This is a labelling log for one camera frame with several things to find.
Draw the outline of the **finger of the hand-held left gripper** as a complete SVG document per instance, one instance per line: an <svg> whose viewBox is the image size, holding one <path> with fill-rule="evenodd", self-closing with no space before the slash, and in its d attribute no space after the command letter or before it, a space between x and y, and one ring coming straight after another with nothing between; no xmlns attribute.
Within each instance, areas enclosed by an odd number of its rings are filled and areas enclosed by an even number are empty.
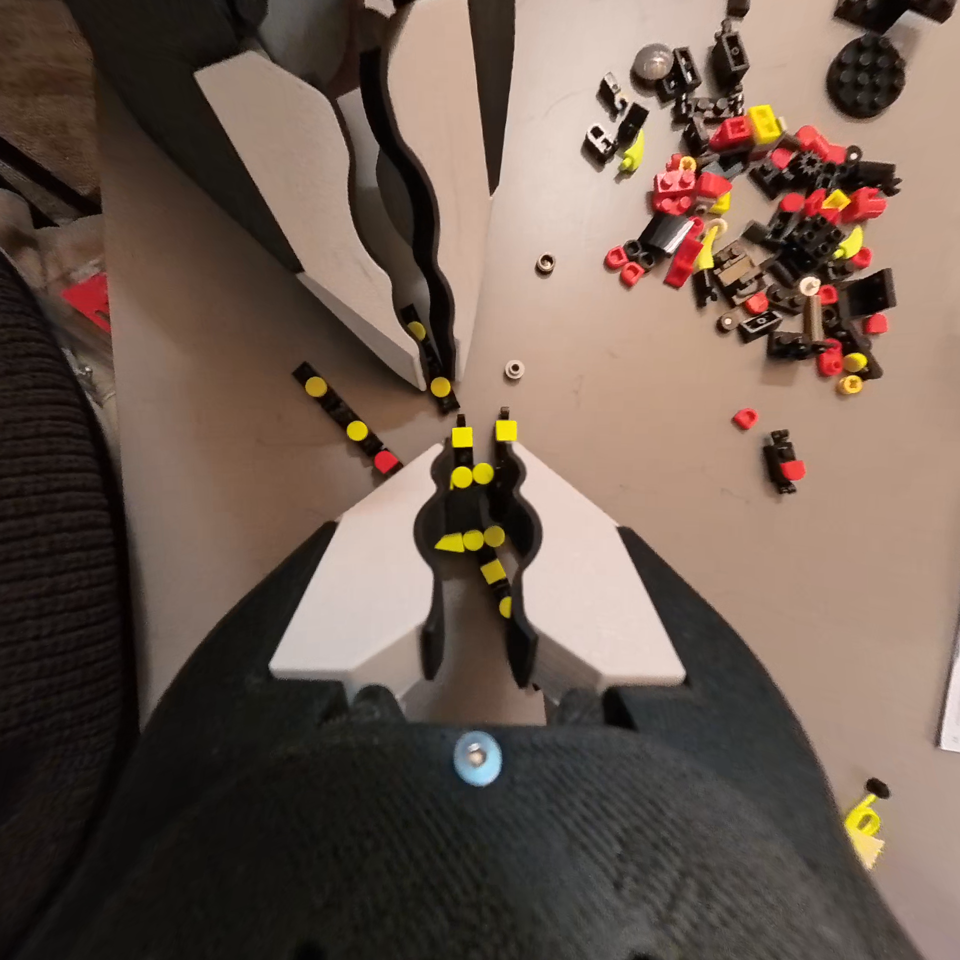
<svg viewBox="0 0 960 960"><path fill-rule="evenodd" d="M361 54L361 81L374 136L410 199L443 373L461 380L493 206L468 2L400 6Z"/></svg>
<svg viewBox="0 0 960 960"><path fill-rule="evenodd" d="M198 69L195 81L299 263L297 278L395 374L426 390L388 273L354 221L354 159L333 102L255 51Z"/></svg>

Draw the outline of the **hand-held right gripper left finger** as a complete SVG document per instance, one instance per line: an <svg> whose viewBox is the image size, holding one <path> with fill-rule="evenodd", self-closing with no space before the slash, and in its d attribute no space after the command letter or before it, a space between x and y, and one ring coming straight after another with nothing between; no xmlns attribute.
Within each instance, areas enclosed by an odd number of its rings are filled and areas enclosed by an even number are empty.
<svg viewBox="0 0 960 960"><path fill-rule="evenodd" d="M435 443L337 520L269 663L273 678L390 690L403 714L422 692L421 635L434 574L415 542L415 520L436 492Z"/></svg>

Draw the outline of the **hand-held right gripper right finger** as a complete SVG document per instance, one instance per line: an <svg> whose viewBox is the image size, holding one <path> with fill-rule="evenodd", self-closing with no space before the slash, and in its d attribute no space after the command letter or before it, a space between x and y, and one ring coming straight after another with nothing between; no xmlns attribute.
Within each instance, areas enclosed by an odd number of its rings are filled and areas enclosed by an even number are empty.
<svg viewBox="0 0 960 960"><path fill-rule="evenodd" d="M534 520L518 569L517 626L532 632L520 685L560 702L570 690L681 685L687 672L637 570L625 529L521 443L518 501Z"/></svg>

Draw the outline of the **yellow black lego spider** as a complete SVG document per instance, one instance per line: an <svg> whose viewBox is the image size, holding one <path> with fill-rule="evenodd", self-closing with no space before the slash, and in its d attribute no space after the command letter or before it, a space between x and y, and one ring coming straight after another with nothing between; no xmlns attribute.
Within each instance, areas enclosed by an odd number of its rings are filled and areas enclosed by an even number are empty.
<svg viewBox="0 0 960 960"><path fill-rule="evenodd" d="M378 474L391 478L402 470L402 461L314 366L302 362L292 376ZM429 515L435 531L427 534L427 543L434 555L470 555L494 599L499 617L509 620L513 614L512 587L498 556L498 548L504 546L507 535L481 504L482 496L492 490L495 468L488 462L475 461L474 432L463 414L457 414L450 440L452 464L441 470L446 477L446 491L439 507Z"/></svg>

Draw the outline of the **black yellow lego leg segment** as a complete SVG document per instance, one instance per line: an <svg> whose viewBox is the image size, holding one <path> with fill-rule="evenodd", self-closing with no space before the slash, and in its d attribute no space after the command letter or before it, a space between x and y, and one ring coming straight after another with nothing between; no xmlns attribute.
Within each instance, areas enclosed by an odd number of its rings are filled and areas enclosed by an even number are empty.
<svg viewBox="0 0 960 960"><path fill-rule="evenodd" d="M423 363L427 390L434 399L441 414L450 415L460 410L460 404L453 391L452 381L444 372L441 358L428 332L426 325L421 321L414 304L408 304L399 310L402 326L417 344L420 359Z"/></svg>

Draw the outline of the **small black red lego assembly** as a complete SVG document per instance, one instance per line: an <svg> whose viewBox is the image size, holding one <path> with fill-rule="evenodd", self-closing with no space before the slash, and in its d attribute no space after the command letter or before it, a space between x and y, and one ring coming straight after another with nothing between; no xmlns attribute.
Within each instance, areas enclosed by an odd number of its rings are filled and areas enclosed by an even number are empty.
<svg viewBox="0 0 960 960"><path fill-rule="evenodd" d="M769 481L782 496L797 493L797 484L807 474L805 462L797 457L789 430L770 432L762 448Z"/></svg>

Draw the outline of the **pile of loose lego pieces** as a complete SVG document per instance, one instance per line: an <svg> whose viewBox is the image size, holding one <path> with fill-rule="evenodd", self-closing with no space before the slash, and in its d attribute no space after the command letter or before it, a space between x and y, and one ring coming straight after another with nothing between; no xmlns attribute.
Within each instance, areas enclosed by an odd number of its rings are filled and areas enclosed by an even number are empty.
<svg viewBox="0 0 960 960"><path fill-rule="evenodd" d="M894 163L790 129L770 104L749 105L740 26L750 2L726 2L703 72L688 46L636 54L635 84L670 109L679 151L654 172L651 216L611 247L604 268L627 289L658 268L695 306L726 306L721 334L762 342L768 360L810 363L844 398L882 378L873 340L896 306L893 270L871 270L866 227L900 193Z"/></svg>

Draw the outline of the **lego instruction booklet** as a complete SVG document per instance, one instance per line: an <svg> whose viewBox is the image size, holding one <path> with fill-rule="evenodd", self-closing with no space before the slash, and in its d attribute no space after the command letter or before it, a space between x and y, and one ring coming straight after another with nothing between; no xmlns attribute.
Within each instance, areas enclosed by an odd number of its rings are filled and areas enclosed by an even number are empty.
<svg viewBox="0 0 960 960"><path fill-rule="evenodd" d="M936 746L944 752L959 755L959 624L954 632L946 671Z"/></svg>

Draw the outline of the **black lego stand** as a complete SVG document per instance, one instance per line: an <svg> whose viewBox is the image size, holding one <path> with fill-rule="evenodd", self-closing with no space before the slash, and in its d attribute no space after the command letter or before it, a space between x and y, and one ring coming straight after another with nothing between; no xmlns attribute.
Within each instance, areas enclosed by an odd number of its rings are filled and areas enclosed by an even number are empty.
<svg viewBox="0 0 960 960"><path fill-rule="evenodd" d="M904 18L943 24L956 1L839 1L834 18L860 33L835 54L825 74L825 90L846 117L866 121L885 113L906 88L907 60L897 37Z"/></svg>

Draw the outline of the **red object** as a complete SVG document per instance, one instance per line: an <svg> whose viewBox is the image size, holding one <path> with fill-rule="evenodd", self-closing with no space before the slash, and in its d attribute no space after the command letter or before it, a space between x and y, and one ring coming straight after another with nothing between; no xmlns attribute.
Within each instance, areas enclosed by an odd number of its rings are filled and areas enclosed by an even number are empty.
<svg viewBox="0 0 960 960"><path fill-rule="evenodd" d="M98 330L113 335L109 283L105 271L99 270L89 277L64 287L60 296L68 306L87 318Z"/></svg>

